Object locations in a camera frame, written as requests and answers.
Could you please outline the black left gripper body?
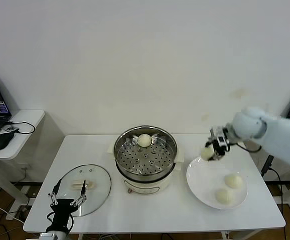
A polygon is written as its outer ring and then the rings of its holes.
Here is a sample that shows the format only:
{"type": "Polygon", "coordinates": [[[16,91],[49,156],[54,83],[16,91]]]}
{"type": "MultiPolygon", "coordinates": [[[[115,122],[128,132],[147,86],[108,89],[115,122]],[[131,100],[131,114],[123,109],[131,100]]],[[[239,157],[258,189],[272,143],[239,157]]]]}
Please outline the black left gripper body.
{"type": "Polygon", "coordinates": [[[47,233],[59,231],[69,234],[74,225],[72,216],[72,213],[76,211],[74,201],[71,198],[60,198],[57,200],[57,204],[51,205],[53,211],[47,215],[47,219],[51,222],[51,225],[46,229],[47,233]]]}

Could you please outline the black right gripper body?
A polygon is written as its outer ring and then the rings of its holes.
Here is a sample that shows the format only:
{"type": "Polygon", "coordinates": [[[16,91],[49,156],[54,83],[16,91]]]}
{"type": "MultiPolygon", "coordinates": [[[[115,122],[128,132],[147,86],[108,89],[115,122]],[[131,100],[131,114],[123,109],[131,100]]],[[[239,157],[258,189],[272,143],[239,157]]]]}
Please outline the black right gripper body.
{"type": "Polygon", "coordinates": [[[219,152],[222,150],[226,151],[226,153],[230,151],[230,142],[227,138],[226,131],[227,129],[220,126],[213,127],[210,130],[210,140],[214,141],[213,149],[215,151],[219,152]]]}

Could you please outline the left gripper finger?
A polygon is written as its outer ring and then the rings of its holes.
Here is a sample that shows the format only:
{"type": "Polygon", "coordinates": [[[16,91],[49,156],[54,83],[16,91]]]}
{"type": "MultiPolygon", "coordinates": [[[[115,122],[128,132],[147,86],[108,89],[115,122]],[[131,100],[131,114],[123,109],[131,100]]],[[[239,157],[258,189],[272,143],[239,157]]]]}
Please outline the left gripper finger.
{"type": "Polygon", "coordinates": [[[53,187],[52,191],[48,193],[48,196],[51,200],[50,206],[55,206],[58,204],[57,194],[60,188],[62,179],[59,179],[56,185],[53,187]]]}
{"type": "Polygon", "coordinates": [[[74,201],[72,201],[70,203],[70,205],[74,206],[74,207],[80,207],[85,202],[86,199],[87,199],[87,196],[86,196],[86,181],[84,180],[83,183],[82,183],[82,188],[81,188],[81,192],[80,192],[79,197],[76,198],[74,201]]]}

